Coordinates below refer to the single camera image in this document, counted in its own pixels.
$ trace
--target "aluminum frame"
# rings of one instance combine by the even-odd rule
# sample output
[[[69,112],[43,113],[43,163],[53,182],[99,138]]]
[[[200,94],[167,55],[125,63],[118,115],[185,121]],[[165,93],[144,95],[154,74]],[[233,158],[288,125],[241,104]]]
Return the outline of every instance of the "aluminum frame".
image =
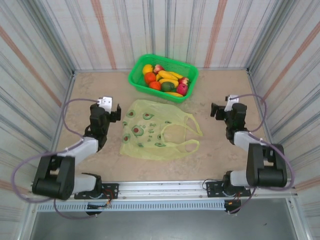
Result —
[[[70,99],[72,89],[76,80],[77,73],[84,72],[92,72],[92,71],[76,71],[73,75],[73,78],[70,82],[70,86],[65,98],[65,101]],[[248,74],[248,81],[250,83],[250,87],[253,93],[256,93],[255,88],[253,86],[252,78],[250,74]],[[262,109],[259,105],[258,99],[254,98],[256,106],[258,108],[259,116],[262,118]],[[266,124],[263,125],[264,132],[266,135],[266,139],[268,141],[271,140],[271,135],[269,129]],[[58,140],[60,138],[62,130],[62,121],[59,121],[58,128],[56,131],[56,135],[54,137],[54,141],[52,143],[52,150],[55,150],[58,145]],[[129,182],[117,182],[119,183],[119,193],[118,199],[113,200],[114,203],[122,202],[122,205],[126,203],[132,204],[132,202],[159,202],[162,201],[176,201],[177,203],[190,203],[190,202],[204,202],[211,200],[212,198],[207,197],[207,192],[202,188],[203,180],[192,180],[192,181],[129,181]],[[233,197],[219,197],[214,198],[212,201],[222,201],[222,200],[230,200]],[[312,240],[312,236],[310,233],[310,229],[306,222],[306,219],[303,215],[302,209],[299,204],[299,199],[297,192],[294,188],[287,191],[269,191],[266,189],[257,189],[253,199],[286,199],[287,207],[290,212],[290,216],[292,219],[292,223],[295,228],[296,235],[299,240]],[[101,200],[92,199],[90,201],[87,200],[78,200],[71,197],[66,201],[67,203],[99,203]],[[37,216],[39,204],[29,204],[25,208],[25,218],[21,223],[21,231],[19,238],[20,240],[28,240],[30,239],[32,229],[35,223],[35,219]]]

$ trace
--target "table surface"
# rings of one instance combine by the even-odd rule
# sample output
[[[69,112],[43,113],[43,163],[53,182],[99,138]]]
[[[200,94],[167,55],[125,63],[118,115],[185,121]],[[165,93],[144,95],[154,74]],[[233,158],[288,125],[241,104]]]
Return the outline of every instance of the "table surface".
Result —
[[[247,164],[247,153],[232,145],[226,139],[226,125],[210,117],[211,103],[224,106],[225,96],[252,93],[244,70],[200,71],[193,93],[183,103],[138,92],[128,83],[128,72],[86,72],[78,73],[71,99],[86,98],[96,100],[102,96],[113,97],[113,108],[122,108],[122,116],[137,99],[165,104],[173,104],[186,113],[194,115],[203,132],[197,138],[200,146],[197,152],[180,159],[156,161],[137,159],[120,154],[122,144],[122,122],[111,123],[107,142],[98,153],[88,157],[76,166],[77,173],[92,173],[107,181],[183,181],[221,179],[226,171],[243,170]],[[260,117],[253,97],[244,97],[241,103],[247,105],[246,127],[249,130],[260,124]],[[70,104],[66,123],[81,134],[89,125],[91,102]],[[264,138],[261,128],[255,133]],[[62,129],[58,150],[62,150],[79,140],[79,137]]]

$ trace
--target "cable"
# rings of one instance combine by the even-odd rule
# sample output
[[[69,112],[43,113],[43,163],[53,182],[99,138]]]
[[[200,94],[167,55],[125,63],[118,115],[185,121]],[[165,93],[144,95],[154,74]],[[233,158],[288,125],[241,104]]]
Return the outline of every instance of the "cable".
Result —
[[[71,130],[71,129],[67,126],[66,120],[65,120],[65,111],[66,111],[66,109],[67,109],[67,106],[69,105],[69,103],[74,102],[74,101],[88,101],[88,102],[95,102],[95,103],[97,103],[97,101],[96,101],[96,100],[92,100],[92,99],[87,99],[87,98],[75,98],[75,99],[72,99],[72,100],[67,101],[67,102],[63,105],[63,107],[62,107],[62,122],[63,122],[64,127],[65,127],[69,132],[80,136],[81,139],[82,139],[82,141],[83,141],[84,137],[83,137],[80,133]],[[18,166],[16,166],[16,167],[13,169],[12,174],[11,174],[11,178],[10,178],[10,180],[11,180],[11,185],[12,185],[12,189],[13,189],[13,191],[15,192],[15,194],[18,196],[18,198],[20,198],[21,200],[26,201],[26,202],[28,202],[28,203],[31,203],[31,204],[44,203],[44,202],[49,201],[51,198],[45,198],[45,199],[41,199],[41,200],[33,200],[33,199],[31,199],[31,198],[26,198],[26,197],[24,197],[24,196],[20,193],[20,191],[19,191],[19,189],[18,189],[18,186],[16,185],[16,182],[15,182],[15,176],[16,176],[17,171],[18,171],[23,165],[27,164],[27,163],[30,162],[31,160],[39,159],[39,158],[41,158],[41,157],[48,157],[48,156],[52,156],[52,155],[56,155],[56,154],[61,154],[61,153],[65,153],[66,151],[73,150],[73,149],[77,148],[78,146],[80,146],[80,145],[83,143],[82,141],[78,142],[78,143],[77,143],[76,145],[74,145],[74,146],[71,146],[69,149],[65,149],[65,150],[63,150],[63,151],[54,151],[54,152],[44,152],[44,153],[40,153],[40,154],[37,154],[37,155],[35,155],[35,156],[28,157],[28,158],[26,158],[25,160],[23,160],[22,162],[20,162],[20,163],[18,164]]]
[[[105,205],[111,204],[111,199],[108,197],[108,194],[107,194],[105,191],[103,191],[103,190],[102,190],[102,192],[103,192],[103,194],[106,196],[106,198],[108,199],[108,201],[106,202]]]
[[[262,140],[261,138],[258,138],[256,136],[254,136],[253,134],[251,134],[249,132],[249,136],[257,141],[259,141],[260,143],[263,143],[265,145],[268,145],[270,148],[272,148],[273,150],[275,150],[279,155],[280,157],[284,160],[285,164],[288,166],[289,170],[290,170],[290,174],[291,174],[291,181],[289,183],[288,186],[285,186],[285,187],[266,187],[266,189],[269,189],[269,190],[273,190],[273,191],[285,191],[285,190],[288,190],[288,189],[291,189],[294,185],[294,182],[295,182],[295,178],[296,178],[296,174],[295,174],[295,171],[293,169],[293,167],[291,166],[290,164],[290,160],[278,149],[276,148],[274,145],[272,145],[271,143],[267,142],[267,141],[264,141]]]
[[[53,208],[56,211],[57,214],[59,214],[61,217],[65,218],[65,219],[69,219],[69,220],[81,220],[81,219],[90,219],[92,217],[96,217],[96,215],[89,215],[89,216],[68,216],[68,215],[64,215],[62,214],[62,212],[60,212],[57,208],[56,205],[56,199],[53,199]]]
[[[251,195],[250,195],[250,197],[241,205],[241,206],[239,206],[239,207],[237,207],[235,210],[232,210],[232,211],[228,211],[228,213],[229,214],[233,214],[233,213],[235,213],[235,212],[237,212],[237,211],[239,211],[240,209],[242,209],[245,205],[247,205],[248,204],[248,202],[250,201],[250,199],[252,199],[252,197],[254,196],[254,194],[255,194],[255,191],[256,191],[256,188],[254,188],[253,189],[253,191],[252,191],[252,193],[251,193]]]
[[[203,183],[202,183],[202,188],[203,188],[204,190],[208,190],[207,188],[204,188],[204,184],[205,184],[205,182],[208,181],[208,180],[212,180],[212,181],[217,182],[217,180],[214,180],[214,179],[211,179],[211,178],[207,178],[207,179],[204,180]]]
[[[262,121],[261,121],[260,125],[259,125],[257,128],[249,131],[249,132],[251,132],[251,133],[254,133],[254,132],[258,131],[258,130],[263,126],[263,124],[264,124],[265,121],[266,121],[267,109],[268,109],[268,108],[267,108],[267,103],[266,103],[266,101],[264,100],[264,98],[263,98],[262,96],[257,95],[257,94],[249,93],[249,94],[244,94],[244,95],[239,95],[239,96],[236,96],[236,97],[232,97],[232,98],[230,98],[229,100],[240,99],[240,98],[249,97],[249,96],[253,96],[253,97],[256,97],[256,98],[258,98],[258,99],[261,99],[261,101],[263,102],[263,105],[264,105],[264,113],[263,113],[263,117],[262,117]]]
[[[237,198],[236,201],[238,202],[239,198],[240,198],[240,192],[239,191],[235,194],[234,198],[231,201],[235,200],[236,198]]]
[[[107,191],[107,192],[110,193],[110,197],[111,197],[110,201],[111,201],[112,199],[114,199],[114,194],[113,194],[113,192],[112,192],[110,189],[104,188],[103,191]]]
[[[274,151],[276,151],[280,155],[280,157],[282,157],[282,159],[284,160],[285,164],[288,166],[288,168],[290,170],[290,174],[291,174],[291,181],[290,181],[288,186],[285,186],[285,187],[266,187],[265,189],[272,190],[272,191],[285,191],[285,190],[288,190],[288,189],[293,187],[293,185],[295,183],[295,178],[296,178],[295,171],[294,171],[293,167],[290,164],[290,160],[278,148],[276,148],[273,144],[271,144],[269,142],[266,142],[266,141],[262,140],[262,138],[258,138],[258,137],[254,136],[252,134],[252,133],[258,131],[263,126],[263,124],[266,122],[266,116],[267,116],[267,110],[268,110],[266,101],[264,100],[263,97],[261,97],[261,96],[259,96],[257,94],[254,94],[254,93],[239,95],[237,97],[230,98],[230,100],[243,98],[243,97],[248,97],[248,96],[253,96],[253,97],[257,97],[257,98],[261,99],[261,101],[263,102],[263,105],[264,105],[264,113],[263,113],[262,121],[261,121],[260,125],[256,129],[249,131],[249,136],[251,138],[255,139],[256,141],[258,141],[260,143],[263,143],[263,144],[269,146],[270,148],[272,148]],[[253,191],[251,193],[251,196],[247,199],[247,201],[244,202],[244,204],[239,206],[237,209],[230,211],[229,213],[232,214],[232,213],[240,210],[241,208],[243,208],[250,201],[250,199],[254,196],[255,191],[256,191],[256,188],[253,189]]]

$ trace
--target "striped fabric backdrop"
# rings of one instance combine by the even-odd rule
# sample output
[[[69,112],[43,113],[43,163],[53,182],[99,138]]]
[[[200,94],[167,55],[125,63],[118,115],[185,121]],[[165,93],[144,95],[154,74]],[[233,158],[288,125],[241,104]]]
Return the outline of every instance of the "striped fabric backdrop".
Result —
[[[320,239],[320,0],[294,1],[251,72],[268,104],[274,143],[283,144],[314,239]]]
[[[0,239],[19,236],[24,202],[12,192],[11,173],[22,159],[49,150],[71,70],[57,57],[27,1],[0,1]],[[16,183],[28,193],[37,162]]]
[[[35,0],[77,70],[130,69],[152,53],[246,67],[279,0]]]

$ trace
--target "plastic bag handle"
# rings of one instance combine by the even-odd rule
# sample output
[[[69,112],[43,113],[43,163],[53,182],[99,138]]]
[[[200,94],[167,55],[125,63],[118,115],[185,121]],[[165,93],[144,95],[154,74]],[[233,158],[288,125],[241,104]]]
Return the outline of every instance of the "plastic bag handle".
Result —
[[[193,149],[192,151],[187,151],[187,152],[181,152],[178,148],[175,148],[175,149],[176,149],[177,151],[179,151],[179,153],[184,154],[184,156],[193,154],[194,152],[196,152],[196,151],[199,149],[200,142],[199,142],[198,140],[195,140],[195,139],[190,139],[190,140],[188,140],[188,141],[185,141],[185,142],[179,144],[178,146],[189,145],[189,144],[196,144],[195,149]]]
[[[190,119],[193,120],[197,132],[196,132],[195,130],[193,130],[191,127],[189,127],[187,124],[185,124],[184,127],[185,127],[186,129],[188,129],[190,132],[193,132],[193,133],[195,133],[196,135],[199,135],[199,136],[202,137],[202,136],[203,136],[203,133],[202,133],[202,131],[200,130],[200,126],[199,126],[199,124],[197,123],[195,117],[194,117],[192,114],[189,113],[189,114],[188,114],[188,118],[190,118]]]

